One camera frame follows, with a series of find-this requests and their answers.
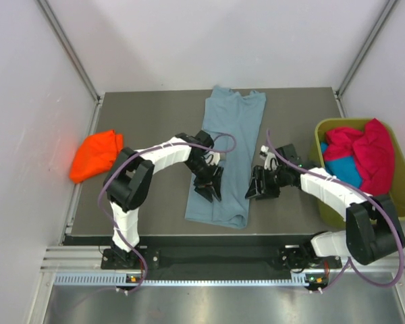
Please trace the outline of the light blue t shirt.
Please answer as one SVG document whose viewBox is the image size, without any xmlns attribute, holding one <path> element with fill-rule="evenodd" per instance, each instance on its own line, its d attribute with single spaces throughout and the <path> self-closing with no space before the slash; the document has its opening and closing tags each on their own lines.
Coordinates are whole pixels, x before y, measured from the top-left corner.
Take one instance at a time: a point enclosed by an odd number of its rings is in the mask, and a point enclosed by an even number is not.
<svg viewBox="0 0 405 324">
<path fill-rule="evenodd" d="M 205 101 L 202 129 L 214 138 L 214 148 L 227 153 L 220 165 L 221 200 L 207 201 L 190 187 L 185 219 L 243 229 L 248 224 L 250 201 L 245 199 L 257 139 L 266 105 L 266 94 L 256 90 L 241 95 L 216 86 Z"/>
</svg>

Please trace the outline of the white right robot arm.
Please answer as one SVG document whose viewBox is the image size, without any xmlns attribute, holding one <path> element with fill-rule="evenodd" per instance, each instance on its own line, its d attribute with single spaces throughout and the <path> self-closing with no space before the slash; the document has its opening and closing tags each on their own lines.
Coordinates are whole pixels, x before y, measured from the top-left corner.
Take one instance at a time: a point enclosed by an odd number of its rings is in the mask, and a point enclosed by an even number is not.
<svg viewBox="0 0 405 324">
<path fill-rule="evenodd" d="M 319 266 L 326 257 L 351 257 L 368 265 L 405 247 L 398 213 L 389 195 L 372 196 L 353 188 L 313 162 L 302 162 L 294 145 L 272 152 L 262 146 L 263 165 L 252 170 L 247 199 L 277 198 L 286 186 L 318 198 L 344 221 L 345 229 L 314 235 L 301 251 L 309 267 Z"/>
</svg>

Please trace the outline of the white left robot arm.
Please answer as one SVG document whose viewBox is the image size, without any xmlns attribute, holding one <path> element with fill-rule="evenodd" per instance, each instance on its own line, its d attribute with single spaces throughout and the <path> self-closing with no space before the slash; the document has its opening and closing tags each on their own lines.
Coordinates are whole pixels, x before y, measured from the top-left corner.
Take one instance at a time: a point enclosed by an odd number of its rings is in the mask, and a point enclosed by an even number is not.
<svg viewBox="0 0 405 324">
<path fill-rule="evenodd" d="M 113 212 L 111 251 L 124 267 L 135 266 L 140 253 L 138 210 L 149 193 L 153 175 L 176 163 L 184 163 L 194 175 L 194 191 L 210 203 L 221 200 L 221 176 L 225 151 L 214 149 L 215 140 L 205 131 L 196 136 L 180 133 L 170 140 L 142 150 L 123 148 L 105 181 L 102 194 Z"/>
</svg>

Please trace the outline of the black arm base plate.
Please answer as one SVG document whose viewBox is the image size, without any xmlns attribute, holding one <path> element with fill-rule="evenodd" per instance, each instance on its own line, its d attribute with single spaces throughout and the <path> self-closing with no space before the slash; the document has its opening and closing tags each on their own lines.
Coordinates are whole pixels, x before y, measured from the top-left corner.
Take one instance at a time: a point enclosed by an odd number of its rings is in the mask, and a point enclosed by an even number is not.
<svg viewBox="0 0 405 324">
<path fill-rule="evenodd" d="M 293 245 L 154 245 L 137 246 L 130 252 L 116 247 L 103 252 L 102 269 L 148 269 L 156 271 L 173 266 L 257 265 L 275 271 L 337 269 L 334 257 L 317 258 L 302 247 Z"/>
</svg>

